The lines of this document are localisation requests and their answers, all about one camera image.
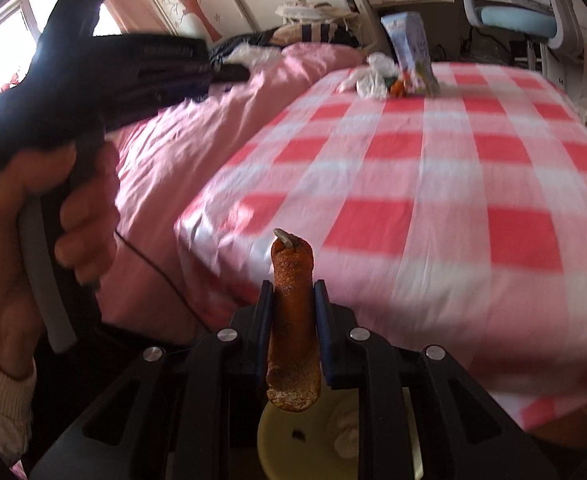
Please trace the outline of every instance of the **metal screw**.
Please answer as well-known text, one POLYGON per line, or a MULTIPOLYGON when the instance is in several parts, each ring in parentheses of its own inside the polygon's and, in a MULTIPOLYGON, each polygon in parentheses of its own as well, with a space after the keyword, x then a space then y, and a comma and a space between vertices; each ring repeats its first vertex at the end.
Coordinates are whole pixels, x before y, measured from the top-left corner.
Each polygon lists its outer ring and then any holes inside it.
POLYGON ((427 347, 426 354, 432 361, 442 361, 447 355, 447 352, 442 346, 432 345, 427 347))
POLYGON ((220 341, 223 341, 224 343, 228 343, 229 341, 233 341, 237 337, 238 337, 238 332, 236 332, 232 328, 223 328, 218 333, 218 339, 220 341))
POLYGON ((157 346, 150 346, 142 353, 142 358, 148 363, 153 363, 162 357, 162 348, 157 346))
POLYGON ((358 326, 349 332, 349 337, 354 341, 367 341, 370 335, 371 332, 369 332, 366 328, 362 328, 361 326, 358 326))

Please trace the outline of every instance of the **orange object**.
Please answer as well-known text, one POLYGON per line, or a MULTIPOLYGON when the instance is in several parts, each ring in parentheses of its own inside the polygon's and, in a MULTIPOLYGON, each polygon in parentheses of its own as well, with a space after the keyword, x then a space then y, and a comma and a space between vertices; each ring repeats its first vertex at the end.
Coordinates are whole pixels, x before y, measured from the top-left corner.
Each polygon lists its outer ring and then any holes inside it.
POLYGON ((413 83, 411 80, 411 74, 407 70, 403 70, 402 72, 402 81, 405 86, 405 94, 411 93, 413 91, 413 83))
POLYGON ((406 95, 405 82, 402 79, 398 79, 393 85, 391 85, 391 88, 389 88, 389 94, 391 94, 392 97, 404 97, 406 95))
POLYGON ((302 238, 276 230, 271 246, 276 306, 269 340, 267 397, 302 412, 320 397, 320 352, 313 302, 313 250, 302 238))

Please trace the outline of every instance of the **white cloth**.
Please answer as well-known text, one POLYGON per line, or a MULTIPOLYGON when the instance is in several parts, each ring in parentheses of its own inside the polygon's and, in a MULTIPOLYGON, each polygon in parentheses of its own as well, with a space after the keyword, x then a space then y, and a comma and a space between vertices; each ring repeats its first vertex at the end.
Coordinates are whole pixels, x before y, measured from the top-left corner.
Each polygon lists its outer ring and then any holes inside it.
POLYGON ((337 419, 338 434, 334 440, 334 450, 340 458, 348 460, 358 456, 359 413, 351 410, 337 419))
POLYGON ((0 456, 7 466, 14 465, 27 451, 35 387, 35 366, 24 381, 15 381, 0 371, 0 456))
POLYGON ((355 89, 362 99, 385 100, 389 96, 386 77, 398 77, 400 68, 385 54, 376 52, 367 58, 368 65, 358 67, 337 87, 338 92, 355 89))
POLYGON ((354 19, 357 12, 339 9, 327 3, 312 3, 307 0, 284 3, 276 9, 276 14, 292 22, 323 22, 332 23, 341 20, 354 19))
POLYGON ((239 63, 247 68, 256 68, 259 65, 275 65, 282 60, 283 55, 279 48, 240 43, 224 62, 239 63))

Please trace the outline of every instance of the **blue chair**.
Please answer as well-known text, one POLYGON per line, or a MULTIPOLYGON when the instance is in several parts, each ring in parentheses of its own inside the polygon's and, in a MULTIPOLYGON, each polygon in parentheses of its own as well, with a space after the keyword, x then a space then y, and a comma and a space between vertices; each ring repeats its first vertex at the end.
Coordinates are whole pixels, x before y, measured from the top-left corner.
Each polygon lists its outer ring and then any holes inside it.
POLYGON ((572 0, 512 0, 516 6, 476 7, 475 0, 463 0, 472 27, 499 27, 523 33, 528 41, 528 65, 535 69, 533 39, 571 57, 583 51, 582 34, 572 0))

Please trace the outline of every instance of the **knit sleeve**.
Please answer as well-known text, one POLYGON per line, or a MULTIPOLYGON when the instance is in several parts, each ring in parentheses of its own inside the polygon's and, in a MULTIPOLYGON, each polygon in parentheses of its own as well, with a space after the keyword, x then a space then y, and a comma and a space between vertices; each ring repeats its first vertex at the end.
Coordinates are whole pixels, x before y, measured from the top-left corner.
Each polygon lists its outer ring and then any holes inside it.
POLYGON ((0 371, 0 456, 14 465, 26 452, 31 437, 31 400, 36 367, 30 377, 15 381, 0 371))

